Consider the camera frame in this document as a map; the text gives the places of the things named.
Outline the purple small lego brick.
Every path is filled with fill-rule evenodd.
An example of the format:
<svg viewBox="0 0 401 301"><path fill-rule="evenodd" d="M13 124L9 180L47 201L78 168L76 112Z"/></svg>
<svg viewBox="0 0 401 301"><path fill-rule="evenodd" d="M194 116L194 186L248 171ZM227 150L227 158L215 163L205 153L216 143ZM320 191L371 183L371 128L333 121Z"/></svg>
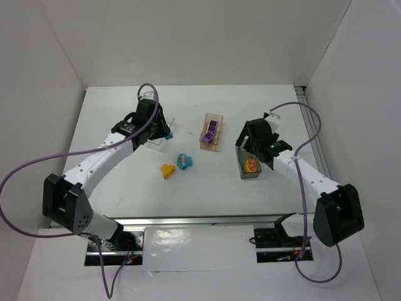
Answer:
<svg viewBox="0 0 401 301"><path fill-rule="evenodd" d="M201 139L201 142L210 144L214 140L216 133L215 132L207 132Z"/></svg>

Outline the yellow lego brick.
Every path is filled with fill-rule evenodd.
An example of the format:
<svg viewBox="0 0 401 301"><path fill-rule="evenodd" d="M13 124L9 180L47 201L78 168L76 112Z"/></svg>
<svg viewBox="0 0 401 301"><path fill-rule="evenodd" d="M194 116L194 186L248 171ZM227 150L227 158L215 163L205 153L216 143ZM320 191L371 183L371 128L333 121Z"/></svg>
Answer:
<svg viewBox="0 0 401 301"><path fill-rule="evenodd" d="M168 179L174 172L175 172L175 166L173 165L168 165L168 164L164 164L161 168L160 168L161 172L162 172L162 176L163 178L166 180Z"/></svg>

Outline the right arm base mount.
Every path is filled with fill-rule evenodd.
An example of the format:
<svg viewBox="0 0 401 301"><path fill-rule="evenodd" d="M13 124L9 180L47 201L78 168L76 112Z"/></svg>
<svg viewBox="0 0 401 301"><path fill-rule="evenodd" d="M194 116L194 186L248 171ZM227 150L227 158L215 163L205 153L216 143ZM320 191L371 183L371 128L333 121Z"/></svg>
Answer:
<svg viewBox="0 0 401 301"><path fill-rule="evenodd" d="M279 234L276 228L254 228L254 236L249 242L256 248L257 263L283 263L297 259L303 237Z"/></svg>

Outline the purple rounded printed lego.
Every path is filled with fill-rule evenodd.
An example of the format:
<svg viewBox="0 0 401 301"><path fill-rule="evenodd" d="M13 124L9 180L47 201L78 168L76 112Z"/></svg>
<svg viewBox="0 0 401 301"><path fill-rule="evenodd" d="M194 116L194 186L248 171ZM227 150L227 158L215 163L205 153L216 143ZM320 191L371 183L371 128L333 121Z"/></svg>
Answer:
<svg viewBox="0 0 401 301"><path fill-rule="evenodd" d="M209 132L216 132L218 122L216 120L211 120L209 122L208 131Z"/></svg>

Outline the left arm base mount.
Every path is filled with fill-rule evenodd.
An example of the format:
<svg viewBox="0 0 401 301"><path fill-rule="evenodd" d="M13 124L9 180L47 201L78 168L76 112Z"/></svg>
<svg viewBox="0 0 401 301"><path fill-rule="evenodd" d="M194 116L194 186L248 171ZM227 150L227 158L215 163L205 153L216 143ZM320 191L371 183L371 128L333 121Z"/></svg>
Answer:
<svg viewBox="0 0 401 301"><path fill-rule="evenodd" d="M144 230L125 231L115 244L99 238L103 264L106 267L117 267L123 262L128 266L142 265L144 234ZM84 266L100 266L98 245L93 240L87 244Z"/></svg>

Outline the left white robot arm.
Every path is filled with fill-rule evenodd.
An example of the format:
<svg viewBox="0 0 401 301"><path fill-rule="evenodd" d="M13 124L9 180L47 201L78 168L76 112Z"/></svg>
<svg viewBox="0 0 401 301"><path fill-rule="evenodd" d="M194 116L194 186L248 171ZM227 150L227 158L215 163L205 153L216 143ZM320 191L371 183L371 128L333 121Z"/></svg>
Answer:
<svg viewBox="0 0 401 301"><path fill-rule="evenodd" d="M141 145L170 137L162 107L141 97L135 112L111 129L102 145L61 176L50 174L43 185L43 215L74 235L96 236L110 249L120 248L131 235L123 225L92 209L89 198L106 175Z"/></svg>

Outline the yellow rounded lego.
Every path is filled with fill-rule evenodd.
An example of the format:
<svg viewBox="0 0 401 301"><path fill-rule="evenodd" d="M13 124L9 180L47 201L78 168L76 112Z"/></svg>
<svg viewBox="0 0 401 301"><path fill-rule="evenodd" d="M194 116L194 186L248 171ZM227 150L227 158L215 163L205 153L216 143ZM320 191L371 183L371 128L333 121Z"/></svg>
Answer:
<svg viewBox="0 0 401 301"><path fill-rule="evenodd" d="M246 173L255 173L258 171L258 166L256 164L256 161L252 158L246 160L244 168Z"/></svg>

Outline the teal lego brick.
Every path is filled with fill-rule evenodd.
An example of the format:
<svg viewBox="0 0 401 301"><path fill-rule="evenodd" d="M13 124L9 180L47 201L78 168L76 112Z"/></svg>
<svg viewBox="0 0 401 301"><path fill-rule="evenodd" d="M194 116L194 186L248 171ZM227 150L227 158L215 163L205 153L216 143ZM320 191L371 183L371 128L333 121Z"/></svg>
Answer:
<svg viewBox="0 0 401 301"><path fill-rule="evenodd" d="M169 133L164 137L164 139L165 139L165 140L170 140L170 139L172 139L173 137L174 137L173 132L169 132Z"/></svg>

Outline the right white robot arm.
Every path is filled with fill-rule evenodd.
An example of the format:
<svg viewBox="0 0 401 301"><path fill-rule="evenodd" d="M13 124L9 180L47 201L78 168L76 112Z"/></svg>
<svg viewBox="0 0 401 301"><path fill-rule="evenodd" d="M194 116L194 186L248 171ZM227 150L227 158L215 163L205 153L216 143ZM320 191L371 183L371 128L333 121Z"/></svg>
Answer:
<svg viewBox="0 0 401 301"><path fill-rule="evenodd" d="M306 201L315 206L313 231L325 246L332 247L364 229L356 187L342 186L309 165L287 142L278 139L276 128L266 119L247 121L236 146L299 186Z"/></svg>

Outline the teal frog flower lego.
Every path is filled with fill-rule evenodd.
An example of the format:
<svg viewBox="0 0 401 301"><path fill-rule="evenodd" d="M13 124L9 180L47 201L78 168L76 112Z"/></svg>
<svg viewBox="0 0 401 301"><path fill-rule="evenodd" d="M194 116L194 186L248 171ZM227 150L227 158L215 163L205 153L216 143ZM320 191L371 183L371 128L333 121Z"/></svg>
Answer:
<svg viewBox="0 0 401 301"><path fill-rule="evenodd" d="M184 171L189 167L193 166L193 161L191 156L187 156L186 154L179 154L177 157L177 167Z"/></svg>

